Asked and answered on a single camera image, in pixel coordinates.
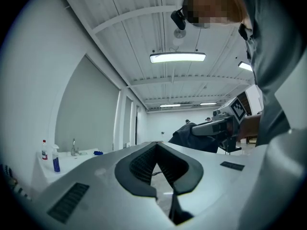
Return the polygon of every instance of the gray shirt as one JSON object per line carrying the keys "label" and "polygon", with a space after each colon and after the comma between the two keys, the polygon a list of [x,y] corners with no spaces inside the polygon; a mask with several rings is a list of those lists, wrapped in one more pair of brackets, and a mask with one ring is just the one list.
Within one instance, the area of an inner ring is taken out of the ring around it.
{"label": "gray shirt", "polygon": [[244,3],[252,30],[242,24],[239,33],[246,41],[255,83],[263,95],[264,109],[257,138],[257,145],[263,145],[290,128],[274,94],[300,60],[306,42],[278,0],[244,0]]}

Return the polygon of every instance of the fluorescent light fixture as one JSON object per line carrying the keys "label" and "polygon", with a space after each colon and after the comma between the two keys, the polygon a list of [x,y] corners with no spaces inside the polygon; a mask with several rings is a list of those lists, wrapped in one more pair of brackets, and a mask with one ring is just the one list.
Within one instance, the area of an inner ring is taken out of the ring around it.
{"label": "fluorescent light fixture", "polygon": [[201,105],[215,105],[216,102],[209,102],[209,103],[201,103]]}
{"label": "fluorescent light fixture", "polygon": [[166,104],[166,105],[160,105],[160,107],[175,107],[175,106],[181,106],[180,104]]}
{"label": "fluorescent light fixture", "polygon": [[206,55],[196,52],[170,52],[150,55],[151,63],[169,62],[169,61],[204,61]]}
{"label": "fluorescent light fixture", "polygon": [[246,69],[246,70],[249,70],[249,71],[253,71],[251,66],[249,64],[244,63],[244,62],[240,62],[239,67]]}

